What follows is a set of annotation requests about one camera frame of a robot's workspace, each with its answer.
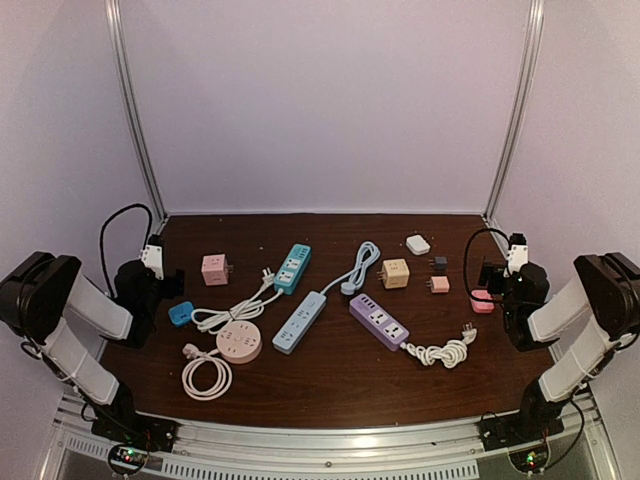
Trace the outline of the blue square adapter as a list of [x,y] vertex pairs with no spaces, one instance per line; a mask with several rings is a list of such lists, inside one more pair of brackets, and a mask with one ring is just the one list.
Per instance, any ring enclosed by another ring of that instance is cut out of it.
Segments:
[[195,310],[190,301],[181,302],[168,310],[168,316],[174,327],[183,327],[192,321],[192,313]]

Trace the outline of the pink cube socket adapter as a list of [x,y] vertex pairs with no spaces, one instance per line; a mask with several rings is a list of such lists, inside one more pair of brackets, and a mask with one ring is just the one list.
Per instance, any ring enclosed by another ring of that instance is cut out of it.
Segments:
[[201,263],[201,275],[207,287],[229,284],[233,266],[228,263],[224,253],[205,255]]

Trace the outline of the small pink charger plug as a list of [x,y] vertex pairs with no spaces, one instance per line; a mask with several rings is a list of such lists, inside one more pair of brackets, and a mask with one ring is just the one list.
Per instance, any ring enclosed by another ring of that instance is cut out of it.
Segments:
[[447,276],[431,276],[426,286],[432,294],[447,294],[450,291],[450,283]]

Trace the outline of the dark blue usb charger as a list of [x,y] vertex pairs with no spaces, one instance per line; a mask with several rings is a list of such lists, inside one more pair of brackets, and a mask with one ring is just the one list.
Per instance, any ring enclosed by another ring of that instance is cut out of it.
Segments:
[[429,260],[429,266],[433,272],[444,273],[449,267],[448,258],[446,256],[434,256]]

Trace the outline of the pink round power strip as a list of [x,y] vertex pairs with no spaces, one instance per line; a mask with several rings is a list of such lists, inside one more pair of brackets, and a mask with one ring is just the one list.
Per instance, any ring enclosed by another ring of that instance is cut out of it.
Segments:
[[263,342],[259,328],[252,322],[229,322],[216,336],[216,348],[221,357],[235,365],[255,360],[262,351]]

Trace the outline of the white square socket adapter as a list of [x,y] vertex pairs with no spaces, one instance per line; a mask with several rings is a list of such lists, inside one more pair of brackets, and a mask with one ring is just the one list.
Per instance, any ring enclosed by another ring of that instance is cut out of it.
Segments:
[[405,239],[405,245],[415,256],[426,255],[431,250],[431,245],[420,234],[414,234]]

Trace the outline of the beige cube socket adapter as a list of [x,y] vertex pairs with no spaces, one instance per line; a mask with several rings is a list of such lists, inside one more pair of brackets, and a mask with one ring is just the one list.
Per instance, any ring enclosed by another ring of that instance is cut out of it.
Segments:
[[410,270],[404,258],[382,261],[377,279],[386,290],[406,288],[410,279]]

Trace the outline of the teal power strip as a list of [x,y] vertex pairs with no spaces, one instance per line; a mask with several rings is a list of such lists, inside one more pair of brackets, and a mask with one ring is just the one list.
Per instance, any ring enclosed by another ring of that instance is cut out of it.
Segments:
[[282,291],[284,295],[292,295],[311,257],[312,249],[310,246],[299,243],[294,244],[275,276],[275,291]]

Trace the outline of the purple usb power strip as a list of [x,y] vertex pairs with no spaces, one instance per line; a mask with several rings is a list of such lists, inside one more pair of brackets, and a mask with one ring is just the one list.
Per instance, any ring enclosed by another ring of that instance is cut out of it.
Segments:
[[349,312],[392,352],[399,350],[409,337],[409,330],[367,294],[352,298]]

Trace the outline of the light blue power strip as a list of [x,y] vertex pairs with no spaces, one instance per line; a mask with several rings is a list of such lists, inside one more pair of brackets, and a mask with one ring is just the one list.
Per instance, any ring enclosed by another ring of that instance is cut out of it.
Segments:
[[291,354],[324,309],[327,297],[311,291],[289,316],[272,339],[272,346],[283,354]]

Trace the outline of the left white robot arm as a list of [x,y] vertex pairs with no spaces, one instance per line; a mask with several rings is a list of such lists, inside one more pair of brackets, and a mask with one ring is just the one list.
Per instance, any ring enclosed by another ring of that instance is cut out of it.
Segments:
[[81,272],[79,258],[36,251],[1,281],[1,320],[90,402],[112,406],[125,387],[89,353],[65,315],[139,349],[154,329],[160,303],[183,295],[184,283],[180,269],[157,275],[144,261],[132,260],[119,268],[112,299]]

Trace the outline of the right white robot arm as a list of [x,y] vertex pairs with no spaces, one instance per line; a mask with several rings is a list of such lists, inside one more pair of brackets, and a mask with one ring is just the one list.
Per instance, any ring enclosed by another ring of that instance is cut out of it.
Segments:
[[561,412],[580,385],[601,370],[625,338],[639,335],[639,266],[620,252],[580,255],[576,274],[553,297],[543,267],[485,262],[478,285],[503,311],[511,343],[521,352],[547,347],[574,323],[583,329],[551,368],[525,389],[512,430],[535,440]]

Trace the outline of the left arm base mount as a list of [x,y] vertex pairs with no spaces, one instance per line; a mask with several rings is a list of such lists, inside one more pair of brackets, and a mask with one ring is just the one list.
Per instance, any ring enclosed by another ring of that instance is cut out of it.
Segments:
[[96,418],[92,434],[149,452],[172,452],[178,430],[176,421],[138,413],[133,414],[132,420],[125,420],[98,405],[93,410]]

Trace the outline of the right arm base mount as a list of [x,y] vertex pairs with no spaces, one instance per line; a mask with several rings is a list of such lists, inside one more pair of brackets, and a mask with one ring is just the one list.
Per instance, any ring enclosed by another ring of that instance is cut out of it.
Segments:
[[556,435],[564,431],[560,419],[552,420],[546,427],[526,426],[520,420],[518,412],[505,415],[486,412],[481,416],[477,427],[486,451],[541,441],[544,435]]

